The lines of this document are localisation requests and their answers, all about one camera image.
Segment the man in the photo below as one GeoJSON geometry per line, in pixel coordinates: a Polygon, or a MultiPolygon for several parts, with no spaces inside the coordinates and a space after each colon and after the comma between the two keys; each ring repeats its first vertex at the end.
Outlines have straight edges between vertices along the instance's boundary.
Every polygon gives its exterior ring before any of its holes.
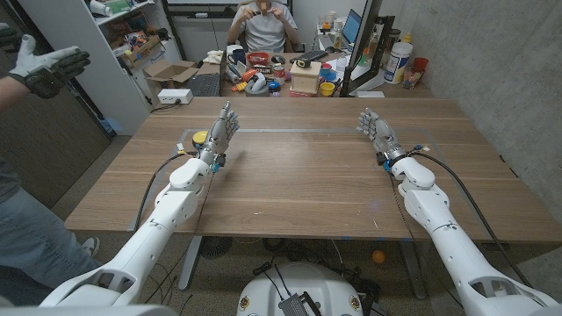
{"type": "MultiPolygon", "coordinates": [[[[17,33],[0,23],[0,46],[19,41],[17,33]]],[[[90,64],[88,53],[69,47],[50,54],[33,54],[35,39],[21,38],[16,67],[0,79],[0,111],[30,93],[54,97],[64,83],[90,64]]],[[[81,246],[64,223],[19,183],[19,176],[0,157],[0,266],[21,269],[35,281],[56,288],[66,280],[97,268],[92,259],[99,239],[81,246]]]]}
{"type": "Polygon", "coordinates": [[[256,0],[240,7],[228,30],[228,44],[234,44],[244,31],[250,52],[283,53],[286,40],[299,43],[297,25],[289,9],[271,0],[256,0]]]}

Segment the robotic arm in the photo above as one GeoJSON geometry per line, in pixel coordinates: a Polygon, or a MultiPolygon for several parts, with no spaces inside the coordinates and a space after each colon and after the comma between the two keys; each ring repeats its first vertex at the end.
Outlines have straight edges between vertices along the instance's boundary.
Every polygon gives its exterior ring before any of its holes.
{"type": "Polygon", "coordinates": [[[431,236],[467,315],[531,315],[558,306],[490,265],[450,213],[449,198],[435,184],[433,172],[408,156],[377,113],[362,112],[357,130],[373,141],[378,164],[402,181],[398,189],[406,210],[431,236]]]}
{"type": "Polygon", "coordinates": [[[47,306],[122,306],[136,303],[150,270],[169,237],[197,210],[203,180],[224,164],[228,142],[238,129],[237,115],[227,102],[207,134],[196,158],[169,177],[148,220],[107,264],[57,287],[42,303],[47,306]]]}

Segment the desk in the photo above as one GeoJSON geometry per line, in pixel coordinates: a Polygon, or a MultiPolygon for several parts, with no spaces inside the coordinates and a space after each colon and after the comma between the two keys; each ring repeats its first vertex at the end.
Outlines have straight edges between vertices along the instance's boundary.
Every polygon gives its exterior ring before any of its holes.
{"type": "MultiPolygon", "coordinates": [[[[289,62],[289,60],[291,58],[297,57],[297,56],[301,56],[301,54],[299,53],[280,53],[279,55],[283,56],[285,58],[285,69],[291,70],[292,64],[289,62]]],[[[339,57],[339,54],[329,54],[328,56],[324,57],[321,61],[331,61],[333,59],[336,59],[339,57]]],[[[217,74],[219,73],[220,70],[220,66],[219,65],[211,65],[208,63],[205,63],[201,69],[199,70],[198,74],[203,75],[203,74],[217,74]]],[[[220,95],[222,97],[245,97],[246,93],[245,92],[233,92],[232,91],[232,87],[234,85],[229,82],[228,80],[224,81],[224,85],[223,85],[223,89],[220,93],[220,95]]],[[[291,82],[285,83],[283,86],[281,86],[281,92],[280,95],[281,97],[289,97],[289,89],[291,88],[291,82]]],[[[406,90],[404,88],[402,88],[401,84],[388,84],[385,83],[375,89],[373,89],[375,91],[383,91],[385,93],[386,97],[405,97],[405,98],[410,98],[410,97],[415,97],[415,98],[432,98],[433,95],[431,95],[431,91],[429,91],[429,89],[423,84],[423,82],[419,83],[418,85],[415,86],[415,88],[413,88],[412,90],[406,90]]],[[[320,89],[318,91],[317,94],[318,97],[322,97],[320,94],[320,89]]]]}
{"type": "MultiPolygon", "coordinates": [[[[195,131],[209,128],[226,101],[194,98],[187,106],[150,115],[68,217],[67,228],[124,232],[153,172],[179,140],[188,146],[195,131]]],[[[353,132],[358,113],[370,106],[394,127],[404,148],[426,144],[429,154],[458,173],[500,240],[562,241],[562,226],[450,100],[252,97],[231,98],[231,104],[241,130],[227,150],[227,165],[214,176],[198,234],[409,238],[389,176],[373,167],[375,152],[368,138],[353,132]]],[[[170,164],[165,182],[169,171],[184,161],[170,164]]],[[[435,172],[450,197],[451,212],[469,236],[488,241],[452,178],[433,162],[421,157],[419,162],[435,172]]],[[[178,232],[192,233],[198,215],[178,232]]],[[[429,237],[406,217],[416,238],[429,237]]]]}

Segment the jeans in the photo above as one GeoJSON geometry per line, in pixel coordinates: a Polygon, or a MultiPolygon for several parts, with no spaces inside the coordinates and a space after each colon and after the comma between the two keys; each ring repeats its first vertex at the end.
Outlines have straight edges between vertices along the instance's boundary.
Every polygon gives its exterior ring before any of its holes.
{"type": "Polygon", "coordinates": [[[0,204],[0,265],[21,269],[35,281],[56,288],[100,263],[61,219],[20,188],[0,204]]]}

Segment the table leg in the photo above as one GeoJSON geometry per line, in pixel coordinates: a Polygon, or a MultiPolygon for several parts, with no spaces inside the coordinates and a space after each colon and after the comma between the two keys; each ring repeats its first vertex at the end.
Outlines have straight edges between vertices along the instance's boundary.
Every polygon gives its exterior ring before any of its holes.
{"type": "Polygon", "coordinates": [[[195,270],[195,265],[197,264],[197,259],[199,256],[199,247],[201,246],[202,236],[193,236],[190,246],[187,248],[185,253],[184,267],[182,268],[182,274],[179,277],[179,282],[177,287],[181,291],[187,290],[190,285],[191,277],[193,271],[195,270]]]}
{"type": "Polygon", "coordinates": [[[402,251],[402,258],[406,264],[406,270],[410,276],[410,283],[414,296],[417,299],[425,299],[428,293],[425,290],[423,283],[422,272],[420,271],[420,264],[415,256],[415,244],[412,241],[401,241],[400,250],[402,251]]]}

